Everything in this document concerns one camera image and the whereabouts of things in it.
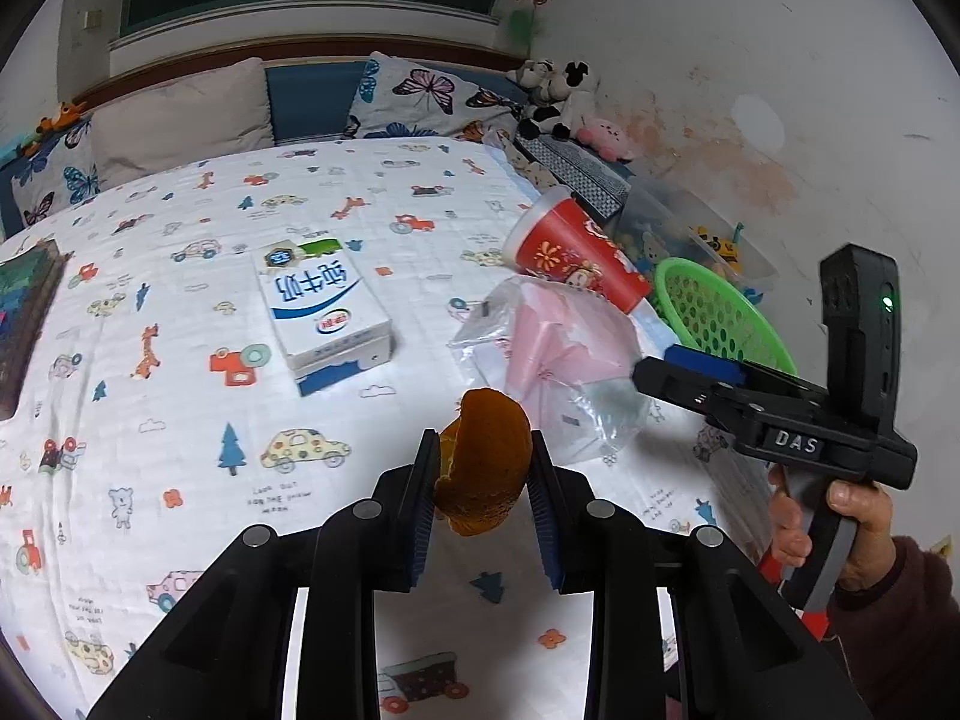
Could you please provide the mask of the right hand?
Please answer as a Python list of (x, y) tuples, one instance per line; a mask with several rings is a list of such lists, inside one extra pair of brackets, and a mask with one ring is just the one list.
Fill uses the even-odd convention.
[(889, 575), (896, 544), (885, 489), (779, 465), (768, 475), (775, 488), (771, 554), (784, 569), (789, 603), (823, 608), (835, 587), (864, 592)]

